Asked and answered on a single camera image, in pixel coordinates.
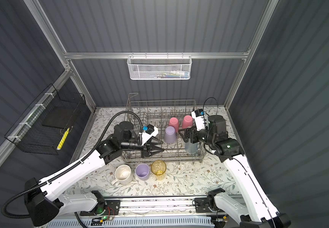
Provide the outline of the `pink plastic cup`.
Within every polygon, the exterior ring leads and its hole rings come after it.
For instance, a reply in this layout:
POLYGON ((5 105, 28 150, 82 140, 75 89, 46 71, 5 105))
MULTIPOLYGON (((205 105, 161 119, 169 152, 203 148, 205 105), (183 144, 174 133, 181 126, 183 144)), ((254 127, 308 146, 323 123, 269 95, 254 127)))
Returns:
POLYGON ((189 128, 193 126, 193 118, 190 115, 186 115, 182 120, 182 129, 189 128))
POLYGON ((176 117, 170 118, 169 126, 172 126, 175 129, 175 132, 177 133, 179 130, 179 120, 176 117))

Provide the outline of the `large lilac plastic cup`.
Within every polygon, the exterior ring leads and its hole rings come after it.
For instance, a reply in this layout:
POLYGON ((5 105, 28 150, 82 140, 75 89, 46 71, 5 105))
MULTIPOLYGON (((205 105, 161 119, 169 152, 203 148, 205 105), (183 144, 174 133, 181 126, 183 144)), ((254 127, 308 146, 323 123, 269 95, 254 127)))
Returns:
POLYGON ((164 133, 164 141, 168 144, 175 143, 176 131, 173 126, 167 126, 164 133))

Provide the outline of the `blue transparent cup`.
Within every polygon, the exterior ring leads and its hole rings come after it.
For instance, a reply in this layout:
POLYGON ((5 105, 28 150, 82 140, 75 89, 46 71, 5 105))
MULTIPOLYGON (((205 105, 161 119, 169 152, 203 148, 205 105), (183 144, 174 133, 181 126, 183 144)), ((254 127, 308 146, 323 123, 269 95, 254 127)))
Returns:
POLYGON ((198 154, 198 143, 191 143, 191 142, 186 142, 185 143, 185 151, 189 155, 196 155, 198 154))

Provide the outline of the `yellow transparent cup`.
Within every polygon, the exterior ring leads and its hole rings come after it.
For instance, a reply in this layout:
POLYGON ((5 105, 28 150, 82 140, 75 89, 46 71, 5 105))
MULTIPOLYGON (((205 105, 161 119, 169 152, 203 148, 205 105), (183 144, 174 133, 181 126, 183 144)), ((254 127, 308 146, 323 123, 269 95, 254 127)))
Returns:
POLYGON ((156 160, 151 164, 151 172, 155 176, 155 178, 159 181, 165 178, 167 170, 167 165, 162 160, 156 160))

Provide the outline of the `white ceramic mug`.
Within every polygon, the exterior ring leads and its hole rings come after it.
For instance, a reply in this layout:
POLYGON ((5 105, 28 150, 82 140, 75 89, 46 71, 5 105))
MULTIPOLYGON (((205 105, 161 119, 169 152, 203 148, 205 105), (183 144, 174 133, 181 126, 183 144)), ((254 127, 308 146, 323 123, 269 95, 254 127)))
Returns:
POLYGON ((115 178, 111 184, 117 187, 119 185, 129 184, 133 180, 134 174, 130 166, 123 164, 116 169, 114 176, 115 178))

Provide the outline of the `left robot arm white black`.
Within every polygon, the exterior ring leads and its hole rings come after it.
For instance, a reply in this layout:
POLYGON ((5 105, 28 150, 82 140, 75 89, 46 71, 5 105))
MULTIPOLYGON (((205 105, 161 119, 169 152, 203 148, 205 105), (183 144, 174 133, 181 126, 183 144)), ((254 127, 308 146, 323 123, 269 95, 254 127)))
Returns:
POLYGON ((86 175, 120 157, 124 151, 140 151, 144 158, 163 152, 158 133, 156 126, 143 125, 134 112, 116 113, 87 154, 50 176, 27 181, 25 190, 8 199, 1 213, 11 219, 31 219, 33 225, 39 227, 62 214, 92 211, 105 201, 99 192, 94 191, 87 197, 80 195, 73 200, 64 192, 86 175))

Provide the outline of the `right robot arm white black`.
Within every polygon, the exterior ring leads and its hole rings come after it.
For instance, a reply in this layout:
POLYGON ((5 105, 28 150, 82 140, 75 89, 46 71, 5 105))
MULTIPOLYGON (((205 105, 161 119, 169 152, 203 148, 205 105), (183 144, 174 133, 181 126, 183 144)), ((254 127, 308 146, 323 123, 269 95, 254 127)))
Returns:
POLYGON ((241 228, 288 228, 291 220, 280 213, 267 197, 254 176, 245 152, 236 139, 230 138, 226 120, 220 115, 205 116, 203 110, 191 113, 195 126, 178 133, 187 143, 202 143, 206 152, 215 155, 231 173, 245 202, 245 206, 225 193, 222 188, 208 192, 209 207, 222 210, 241 228))

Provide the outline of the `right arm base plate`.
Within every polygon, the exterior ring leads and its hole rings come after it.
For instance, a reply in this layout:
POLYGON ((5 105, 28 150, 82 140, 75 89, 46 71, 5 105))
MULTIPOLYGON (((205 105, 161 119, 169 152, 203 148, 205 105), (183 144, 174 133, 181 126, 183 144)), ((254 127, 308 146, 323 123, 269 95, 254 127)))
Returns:
POLYGON ((210 207, 209 200, 206 197, 203 197, 203 198, 195 198, 192 201, 192 204, 195 207, 195 211, 197 213, 212 213, 212 212, 215 212, 210 207))

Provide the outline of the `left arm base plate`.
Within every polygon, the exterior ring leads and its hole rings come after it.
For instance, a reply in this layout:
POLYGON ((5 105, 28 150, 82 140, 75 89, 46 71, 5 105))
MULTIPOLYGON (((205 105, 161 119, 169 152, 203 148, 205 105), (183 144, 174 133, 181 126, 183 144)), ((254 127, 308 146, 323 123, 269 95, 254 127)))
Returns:
POLYGON ((80 216, 116 216, 120 210, 120 200, 99 202, 91 211, 81 211, 80 216))

